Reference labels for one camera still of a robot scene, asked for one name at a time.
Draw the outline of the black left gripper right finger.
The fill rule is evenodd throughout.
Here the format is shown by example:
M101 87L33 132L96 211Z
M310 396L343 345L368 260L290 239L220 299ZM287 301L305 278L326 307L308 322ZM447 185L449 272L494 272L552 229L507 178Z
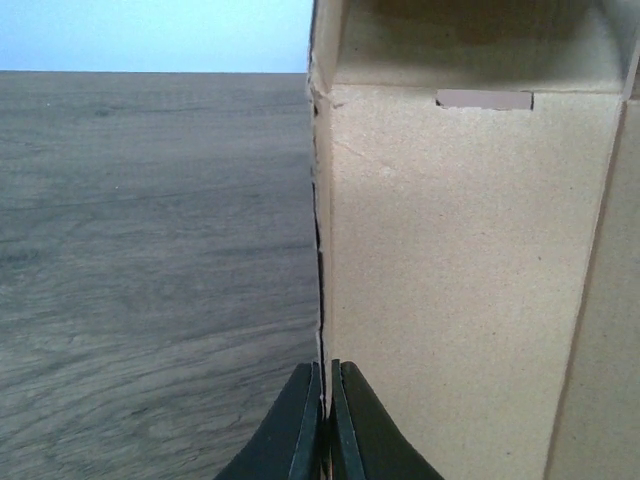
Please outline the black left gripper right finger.
M330 458L333 479L442 480L351 361L332 362Z

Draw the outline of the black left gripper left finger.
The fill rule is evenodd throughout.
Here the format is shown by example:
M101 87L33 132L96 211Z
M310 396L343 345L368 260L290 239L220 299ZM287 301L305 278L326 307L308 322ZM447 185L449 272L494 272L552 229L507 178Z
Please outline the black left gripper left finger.
M317 363L295 367L254 435L216 480L321 477L321 378Z

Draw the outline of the cardboard box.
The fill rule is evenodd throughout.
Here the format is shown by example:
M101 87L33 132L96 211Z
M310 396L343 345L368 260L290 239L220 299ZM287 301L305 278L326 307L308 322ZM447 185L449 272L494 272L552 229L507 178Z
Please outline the cardboard box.
M323 409L447 479L639 475L639 5L318 1Z

